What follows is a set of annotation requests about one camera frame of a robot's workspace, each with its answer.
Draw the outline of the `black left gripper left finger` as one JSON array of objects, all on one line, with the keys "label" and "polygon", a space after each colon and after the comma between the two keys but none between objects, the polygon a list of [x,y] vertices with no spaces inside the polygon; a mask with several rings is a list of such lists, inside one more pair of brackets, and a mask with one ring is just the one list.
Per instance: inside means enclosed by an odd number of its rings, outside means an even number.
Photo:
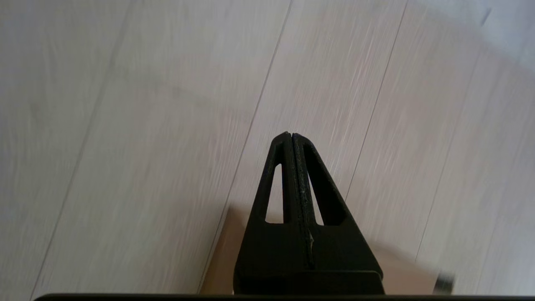
[{"label": "black left gripper left finger", "polygon": [[[297,134],[271,142],[234,268],[237,294],[311,294],[310,187],[298,159]],[[282,169],[283,222],[266,221],[276,166]]]}]

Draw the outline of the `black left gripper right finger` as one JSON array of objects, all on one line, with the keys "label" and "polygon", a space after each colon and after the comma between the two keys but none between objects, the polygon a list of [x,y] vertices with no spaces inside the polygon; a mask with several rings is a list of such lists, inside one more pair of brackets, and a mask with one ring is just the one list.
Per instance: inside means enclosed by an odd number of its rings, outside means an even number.
[{"label": "black left gripper right finger", "polygon": [[297,133],[292,141],[308,266],[382,272],[314,144]]}]

